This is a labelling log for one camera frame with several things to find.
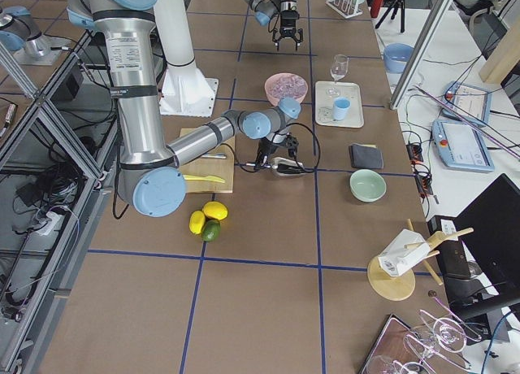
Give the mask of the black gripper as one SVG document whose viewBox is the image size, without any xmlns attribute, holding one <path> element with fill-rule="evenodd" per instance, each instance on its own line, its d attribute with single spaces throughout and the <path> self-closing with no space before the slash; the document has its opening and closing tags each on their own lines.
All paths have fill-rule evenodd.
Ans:
<svg viewBox="0 0 520 374">
<path fill-rule="evenodd" d="M 258 144 L 257 157 L 255 163 L 260 165 L 266 163 L 269 158 L 279 149 L 285 148 L 288 150 L 288 158 L 297 161 L 297 149 L 299 146 L 298 140 L 292 135 L 273 136 L 271 138 L 264 137 Z"/>
<path fill-rule="evenodd" d="M 275 48 L 280 51 L 280 41 L 292 39 L 295 41 L 295 50 L 298 50 L 303 41 L 303 29 L 297 28 L 297 21 L 300 15 L 296 10 L 285 10 L 279 14 L 280 26 L 272 32 L 272 41 L 275 41 Z"/>
</svg>

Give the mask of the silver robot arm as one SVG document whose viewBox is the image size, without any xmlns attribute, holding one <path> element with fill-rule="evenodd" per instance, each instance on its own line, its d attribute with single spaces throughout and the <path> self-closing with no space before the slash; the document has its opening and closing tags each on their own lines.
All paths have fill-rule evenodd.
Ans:
<svg viewBox="0 0 520 374">
<path fill-rule="evenodd" d="M 70 21 L 101 32 L 123 137 L 116 178 L 120 197 L 142 215 L 175 211 L 186 193 L 180 167 L 237 133 L 278 137 L 301 107 L 283 98 L 263 111 L 226 111 L 172 142 L 161 114 L 186 111 L 215 95 L 195 63 L 184 0 L 68 0 Z"/>
<path fill-rule="evenodd" d="M 267 26 L 277 50 L 283 40 L 294 42 L 298 50 L 304 41 L 303 29 L 297 27 L 300 19 L 297 0 L 244 0 L 261 26 Z"/>
</svg>

